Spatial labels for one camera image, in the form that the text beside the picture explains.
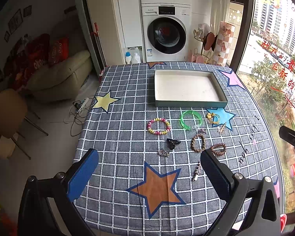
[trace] metal bolt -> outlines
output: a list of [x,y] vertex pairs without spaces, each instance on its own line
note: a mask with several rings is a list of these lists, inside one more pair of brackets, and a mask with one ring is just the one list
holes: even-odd
[[244,176],[241,174],[241,173],[236,173],[235,174],[235,178],[237,178],[237,179],[242,179]]
[[266,177],[265,177],[265,180],[266,180],[268,183],[271,183],[271,182],[272,182],[272,179],[271,179],[271,177],[269,177],[269,176],[266,176]]
[[27,181],[28,182],[33,182],[34,179],[35,179],[35,176],[29,176],[28,179],[27,179]]
[[58,179],[62,179],[64,177],[65,177],[65,173],[64,172],[59,172],[59,173],[56,174],[56,178],[58,178]]

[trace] floor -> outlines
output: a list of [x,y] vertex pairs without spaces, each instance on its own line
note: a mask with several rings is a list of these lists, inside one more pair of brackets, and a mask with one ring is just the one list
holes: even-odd
[[[90,74],[81,87],[76,100],[89,97],[88,108],[98,86],[97,76]],[[32,159],[29,160],[18,147],[16,147],[9,159],[0,159],[0,203],[15,223],[18,219],[19,205],[27,178],[30,175],[35,175],[38,179],[51,178],[60,171],[67,171],[72,164],[79,138],[79,136],[71,137],[70,135],[74,116],[69,117],[69,108],[72,106],[73,101],[66,100],[41,104],[32,99],[28,100],[28,105],[41,119],[37,119],[31,113],[28,113],[27,116],[46,131],[49,136],[35,129],[27,122],[23,122],[19,132],[25,136],[25,139],[19,137],[18,144],[23,147]],[[85,116],[86,113],[87,111],[83,110],[81,116]],[[74,124],[72,135],[78,134],[80,131],[81,126]],[[63,221],[59,219],[60,215],[53,199],[51,200],[51,206],[63,233],[70,235]]]

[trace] colorful bracelet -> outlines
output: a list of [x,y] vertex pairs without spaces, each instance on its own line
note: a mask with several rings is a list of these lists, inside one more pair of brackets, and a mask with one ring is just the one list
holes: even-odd
[[192,128],[191,128],[190,126],[188,126],[188,125],[186,125],[186,124],[184,123],[184,115],[185,115],[186,113],[191,113],[192,115],[194,115],[195,117],[197,117],[197,118],[199,119],[199,124],[197,124],[197,125],[198,125],[199,127],[202,125],[202,117],[201,117],[201,115],[200,115],[198,112],[196,112],[196,111],[188,110],[188,111],[183,112],[183,114],[182,114],[181,117],[180,117],[180,123],[181,123],[182,127],[183,127],[185,130],[192,130]]
[[[155,121],[162,121],[162,122],[164,122],[164,123],[167,125],[166,130],[164,130],[164,131],[154,131],[154,130],[152,130],[152,129],[151,129],[151,124],[152,124],[153,122],[155,122]],[[153,119],[153,120],[150,120],[150,122],[147,124],[147,130],[148,130],[150,133],[154,134],[154,135],[163,135],[163,134],[168,133],[168,132],[171,130],[171,125],[170,125],[169,122],[168,122],[167,120],[165,120],[164,118],[155,118],[155,119]]]

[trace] curtain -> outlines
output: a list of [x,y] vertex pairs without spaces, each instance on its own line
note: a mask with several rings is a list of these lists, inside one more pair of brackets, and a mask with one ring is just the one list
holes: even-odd
[[230,0],[212,0],[210,27],[214,35],[219,32],[219,23],[227,22]]

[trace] black hair clip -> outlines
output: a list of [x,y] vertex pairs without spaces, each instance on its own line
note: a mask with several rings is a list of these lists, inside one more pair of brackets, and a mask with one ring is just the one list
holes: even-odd
[[181,143],[181,141],[179,140],[175,140],[175,139],[167,139],[167,143],[169,145],[170,150],[173,150],[175,148],[175,145],[178,145]]

